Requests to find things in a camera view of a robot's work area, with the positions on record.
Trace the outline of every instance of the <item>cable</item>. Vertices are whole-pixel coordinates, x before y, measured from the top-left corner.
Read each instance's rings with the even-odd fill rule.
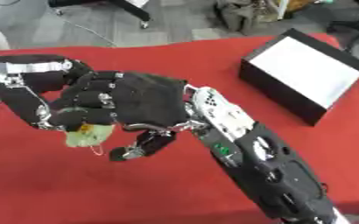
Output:
[[[57,14],[52,7],[49,6],[49,8],[50,8],[50,10],[51,10],[51,13],[54,14],[57,18],[62,19],[64,22],[66,22],[66,23],[68,23],[68,24],[71,24],[71,25],[73,25],[73,26],[76,26],[76,27],[78,27],[78,28],[81,28],[81,29],[83,29],[83,30],[85,30],[85,31],[91,32],[91,33],[93,33],[94,35],[96,35],[97,37],[99,37],[99,38],[101,38],[101,39],[104,39],[105,41],[107,41],[108,43],[110,43],[111,46],[117,47],[116,43],[114,43],[114,41],[112,41],[111,39],[104,37],[103,35],[99,34],[97,31],[91,30],[91,29],[89,29],[89,28],[87,28],[87,27],[84,27],[84,26],[82,26],[82,25],[79,25],[79,24],[72,23],[71,21],[69,21],[69,20],[67,20],[67,19],[65,19],[65,18],[63,18],[63,17],[61,17],[59,14]]]
[[[15,0],[11,3],[0,3],[0,6],[11,6],[13,4],[18,4],[18,2],[20,2],[21,0]]]

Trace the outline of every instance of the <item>robotic arm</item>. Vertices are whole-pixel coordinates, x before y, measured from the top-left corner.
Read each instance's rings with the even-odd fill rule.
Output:
[[[66,85],[56,101],[40,96]],[[95,72],[60,56],[5,56],[0,57],[0,99],[37,129],[78,131],[85,123],[119,123],[127,131],[144,131],[134,144],[112,150],[112,161],[148,157],[176,133],[190,130],[268,217],[292,224],[349,224],[294,149],[211,87],[151,74]]]

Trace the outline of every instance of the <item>floor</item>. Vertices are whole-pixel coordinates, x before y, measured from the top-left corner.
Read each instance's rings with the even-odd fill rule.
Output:
[[[138,20],[107,3],[72,6],[60,18],[47,7],[46,0],[21,0],[0,7],[0,30],[13,48],[46,46],[112,46],[96,35],[63,20],[83,25],[111,39],[116,46],[154,46],[198,39],[241,37],[228,32],[214,19],[214,0],[151,0],[145,9],[153,17],[150,28],[140,30]],[[359,6],[352,0],[314,5],[297,13],[294,19],[259,24],[251,35],[276,35],[295,27],[303,32],[324,32],[331,20],[357,19]],[[353,32],[338,34],[344,44]],[[355,49],[359,57],[359,46]]]

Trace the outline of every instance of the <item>red tablecloth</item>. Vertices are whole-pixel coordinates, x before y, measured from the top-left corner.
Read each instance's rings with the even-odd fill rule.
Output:
[[[317,35],[337,46],[334,38]],[[156,47],[69,47],[57,53],[93,68],[137,70],[210,86],[275,130],[329,185],[343,212],[359,214],[359,81],[316,127],[238,79],[240,57],[269,37]],[[130,143],[117,131],[105,148]],[[70,149],[59,132],[31,129],[0,106],[0,224],[270,223],[189,133],[157,156],[110,163]]]

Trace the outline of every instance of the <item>silver metal part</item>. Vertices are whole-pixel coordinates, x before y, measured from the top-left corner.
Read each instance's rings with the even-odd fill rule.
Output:
[[[350,224],[348,219],[342,215],[337,208],[334,207],[334,215],[336,215],[336,221],[334,224]]]
[[[122,79],[123,78],[123,73],[116,73],[115,74],[117,79]]]
[[[253,142],[253,150],[255,151],[257,157],[263,161],[275,157],[272,154],[272,148],[270,145],[260,136],[258,136],[257,139]]]
[[[72,68],[72,62],[65,59],[62,62],[45,62],[33,64],[5,63],[8,74],[46,73],[55,71],[67,71]]]
[[[116,105],[113,102],[113,98],[109,94],[99,94],[99,100],[103,103],[103,107],[106,109],[114,109]]]
[[[25,86],[25,81],[20,73],[14,75],[8,75],[4,84],[8,88],[23,88]]]
[[[144,156],[144,150],[140,147],[128,147],[127,152],[123,154],[125,159],[141,158]]]

